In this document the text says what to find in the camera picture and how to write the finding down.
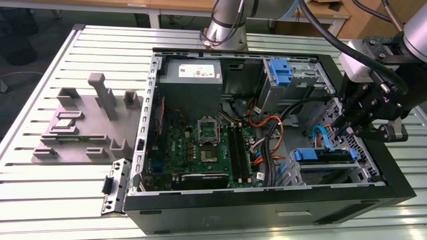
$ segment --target power supply label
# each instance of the power supply label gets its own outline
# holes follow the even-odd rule
[[[215,78],[213,65],[181,64],[177,76],[180,78]]]

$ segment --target floor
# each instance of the floor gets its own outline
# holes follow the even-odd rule
[[[37,52],[37,60],[24,66],[12,66],[0,57],[0,76],[23,71],[44,73],[75,24],[137,27],[139,23],[139,27],[149,28],[148,16],[144,14],[135,16],[131,13],[88,11],[63,11],[61,14],[63,18],[56,20],[49,10],[35,9],[33,18],[39,32],[28,39]],[[200,30],[209,26],[209,23],[208,17],[161,16],[161,28],[165,29]],[[267,21],[248,20],[247,32],[271,33]],[[0,93],[0,140],[8,132],[40,78],[41,75],[35,73],[0,77],[9,87],[5,93]]]

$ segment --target open computer tower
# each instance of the open computer tower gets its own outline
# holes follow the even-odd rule
[[[155,49],[147,81],[133,156],[112,164],[101,209],[145,234],[341,223],[415,196],[384,143],[328,127],[343,85],[331,56]],[[321,100],[273,131],[268,168],[273,120],[251,122],[307,98]]]

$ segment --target green circuit board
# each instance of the green circuit board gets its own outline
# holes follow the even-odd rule
[[[203,137],[215,136],[219,131],[219,143],[199,145],[197,125],[173,125],[167,130],[165,140],[165,159],[161,171],[148,175],[144,180],[153,191],[171,191],[172,176],[183,173],[217,173],[229,175],[229,182],[227,188],[251,188],[256,187],[255,181],[256,173],[251,172],[249,155],[247,154],[247,165],[251,176],[251,182],[245,180],[241,182],[233,181],[232,163],[228,143],[228,126],[219,125],[215,129],[213,125],[201,127],[200,135]],[[253,140],[255,134],[252,128],[243,127],[241,135],[244,138],[245,149],[249,148],[249,141]]]

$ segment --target slotted aluminum surface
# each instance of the slotted aluminum surface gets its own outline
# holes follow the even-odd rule
[[[329,54],[339,52],[321,39],[248,34],[252,51]],[[109,165],[32,164],[32,149],[59,105],[61,87],[93,95],[89,73],[105,74],[105,86],[145,94],[152,47],[201,49],[199,32],[85,26],[73,30],[0,144],[0,239],[125,239],[144,236],[125,217],[100,217],[101,186]],[[165,239],[413,239],[427,236],[427,128],[418,111],[403,123],[407,142],[388,144],[418,197],[379,208],[341,224],[221,231]]]

